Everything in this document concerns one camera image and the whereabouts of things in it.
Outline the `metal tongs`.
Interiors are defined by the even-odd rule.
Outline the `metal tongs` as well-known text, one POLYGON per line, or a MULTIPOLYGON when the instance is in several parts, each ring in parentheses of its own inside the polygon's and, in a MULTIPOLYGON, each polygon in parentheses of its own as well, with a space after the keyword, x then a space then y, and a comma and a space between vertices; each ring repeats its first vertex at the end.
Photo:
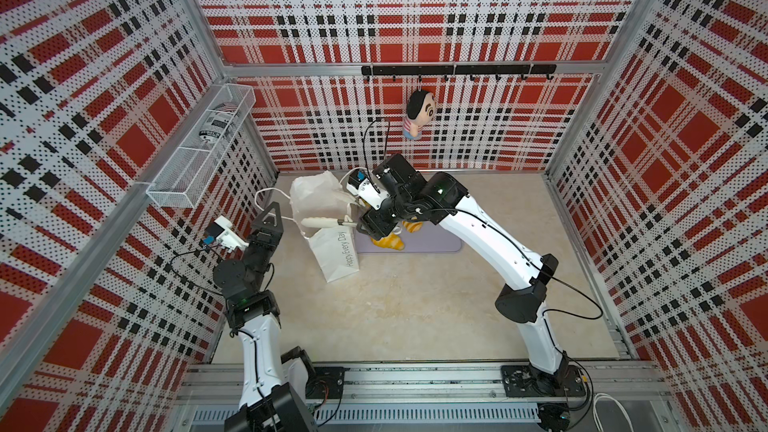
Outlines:
POLYGON ((361 207, 356 202, 335 202, 332 205, 310 211, 299 219, 305 228, 355 227, 361 207))

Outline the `white paper bag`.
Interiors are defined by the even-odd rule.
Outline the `white paper bag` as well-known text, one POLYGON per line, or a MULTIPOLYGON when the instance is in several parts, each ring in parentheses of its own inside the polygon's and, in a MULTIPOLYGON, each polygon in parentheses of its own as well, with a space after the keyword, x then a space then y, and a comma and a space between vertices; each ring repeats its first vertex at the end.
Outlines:
POLYGON ((300 176, 285 192, 275 186, 256 192, 254 199, 271 194, 290 205, 285 218, 295 223, 328 283, 360 270, 354 241, 353 197, 330 171, 300 176))

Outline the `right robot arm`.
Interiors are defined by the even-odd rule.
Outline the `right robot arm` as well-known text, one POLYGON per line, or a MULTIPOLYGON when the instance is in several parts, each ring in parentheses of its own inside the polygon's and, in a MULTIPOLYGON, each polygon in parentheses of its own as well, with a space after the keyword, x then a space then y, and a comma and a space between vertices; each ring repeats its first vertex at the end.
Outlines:
POLYGON ((540 255, 503 230, 453 175, 437 172, 427 179, 401 154, 371 172, 350 174, 346 188, 368 204, 358 219, 358 232, 379 240, 403 221, 430 222, 485 259, 504 280, 495 307, 517 324, 532 374, 564 380, 568 359, 546 318, 547 285, 559 265, 553 255, 540 255))

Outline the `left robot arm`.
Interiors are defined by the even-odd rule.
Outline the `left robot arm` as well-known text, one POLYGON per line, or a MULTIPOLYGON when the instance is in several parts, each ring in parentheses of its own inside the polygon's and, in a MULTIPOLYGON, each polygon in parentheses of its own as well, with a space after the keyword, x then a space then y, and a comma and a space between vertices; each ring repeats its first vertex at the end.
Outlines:
POLYGON ((273 270, 272 256, 284 232, 280 205, 270 203, 256 217, 244 239, 231 221, 221 216, 205 231, 206 245, 236 249, 241 258, 220 262, 214 284, 225 300, 230 334, 240 339, 244 375, 238 410, 224 422, 226 431, 317 431, 306 403, 306 386, 315 378, 305 350, 280 352, 280 309, 272 291, 263 284, 273 270))

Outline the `round bundt bread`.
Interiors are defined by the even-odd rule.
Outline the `round bundt bread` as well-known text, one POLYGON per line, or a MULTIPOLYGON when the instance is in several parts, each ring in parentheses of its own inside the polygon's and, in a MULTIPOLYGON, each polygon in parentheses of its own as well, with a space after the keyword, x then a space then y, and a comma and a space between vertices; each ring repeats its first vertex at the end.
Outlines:
POLYGON ((418 232, 423 227, 422 222, 403 221, 402 225, 409 233, 418 232))

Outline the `croissant front left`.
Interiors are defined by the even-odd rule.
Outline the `croissant front left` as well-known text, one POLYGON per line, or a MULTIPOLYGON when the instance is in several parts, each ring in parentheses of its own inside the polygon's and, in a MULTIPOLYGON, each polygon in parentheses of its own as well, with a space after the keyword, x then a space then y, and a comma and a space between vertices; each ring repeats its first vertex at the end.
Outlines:
POLYGON ((394 233, 381 239, 371 239, 371 242, 379 248, 402 251, 405 249, 405 243, 402 238, 394 233))

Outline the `lavender tray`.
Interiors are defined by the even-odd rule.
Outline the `lavender tray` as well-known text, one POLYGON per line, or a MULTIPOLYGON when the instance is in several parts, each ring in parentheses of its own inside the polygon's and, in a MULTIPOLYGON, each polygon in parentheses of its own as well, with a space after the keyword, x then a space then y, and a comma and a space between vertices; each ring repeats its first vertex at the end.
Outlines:
POLYGON ((356 251, 361 254, 456 253, 463 245, 460 238, 431 222, 424 223, 422 228, 414 233, 402 229, 399 237, 404 243, 403 250, 378 247, 369 236, 354 232, 356 251))

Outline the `hanging doll toy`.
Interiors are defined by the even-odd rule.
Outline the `hanging doll toy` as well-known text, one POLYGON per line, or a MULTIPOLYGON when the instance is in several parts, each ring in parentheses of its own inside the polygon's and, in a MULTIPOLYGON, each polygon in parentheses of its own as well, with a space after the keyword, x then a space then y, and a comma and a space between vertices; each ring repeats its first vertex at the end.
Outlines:
POLYGON ((408 99, 403 118, 404 136, 410 140, 418 140, 422 129, 434 118, 436 109, 435 96, 431 91, 414 91, 408 99))

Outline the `can in basket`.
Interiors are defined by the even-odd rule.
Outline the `can in basket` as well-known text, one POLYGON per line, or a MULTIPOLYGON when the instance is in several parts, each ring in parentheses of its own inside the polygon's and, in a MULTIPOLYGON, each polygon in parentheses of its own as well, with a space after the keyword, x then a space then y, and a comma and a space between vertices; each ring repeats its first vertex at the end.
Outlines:
POLYGON ((198 132, 200 140, 206 144, 215 144, 226 134, 234 116, 231 110, 211 111, 198 132))

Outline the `black hook rail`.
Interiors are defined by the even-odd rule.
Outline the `black hook rail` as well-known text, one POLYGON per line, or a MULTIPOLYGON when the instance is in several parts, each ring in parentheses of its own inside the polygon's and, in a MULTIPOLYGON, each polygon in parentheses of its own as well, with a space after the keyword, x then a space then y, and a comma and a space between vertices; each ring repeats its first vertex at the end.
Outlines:
POLYGON ((520 76, 526 78, 529 75, 543 75, 547 78, 557 71, 556 64, 450 64, 450 65, 364 65, 361 74, 364 77, 426 77, 435 76, 447 78, 449 76, 520 76))

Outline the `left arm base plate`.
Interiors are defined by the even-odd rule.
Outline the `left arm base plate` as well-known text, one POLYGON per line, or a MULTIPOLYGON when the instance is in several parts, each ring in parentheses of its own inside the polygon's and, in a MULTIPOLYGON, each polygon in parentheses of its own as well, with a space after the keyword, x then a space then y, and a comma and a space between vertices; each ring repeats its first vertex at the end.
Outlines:
POLYGON ((338 400, 343 396, 346 368, 320 366, 306 384, 306 398, 312 400, 338 400))

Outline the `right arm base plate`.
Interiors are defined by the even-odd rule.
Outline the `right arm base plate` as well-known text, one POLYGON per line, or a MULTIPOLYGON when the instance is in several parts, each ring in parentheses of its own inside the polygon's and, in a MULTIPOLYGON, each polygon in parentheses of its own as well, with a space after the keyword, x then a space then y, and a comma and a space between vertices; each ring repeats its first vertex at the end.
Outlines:
POLYGON ((501 367, 501 382, 510 398, 586 398, 580 370, 569 365, 561 377, 535 372, 530 365, 501 367))

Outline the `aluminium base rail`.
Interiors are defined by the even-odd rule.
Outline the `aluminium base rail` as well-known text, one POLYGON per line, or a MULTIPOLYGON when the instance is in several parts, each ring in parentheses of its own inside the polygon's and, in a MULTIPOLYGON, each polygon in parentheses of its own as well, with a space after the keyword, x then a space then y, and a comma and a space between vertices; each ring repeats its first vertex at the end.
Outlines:
POLYGON ((683 431, 648 362, 578 361, 586 398, 510 398, 501 367, 518 361, 326 362, 346 368, 338 400, 307 399, 324 431, 683 431))

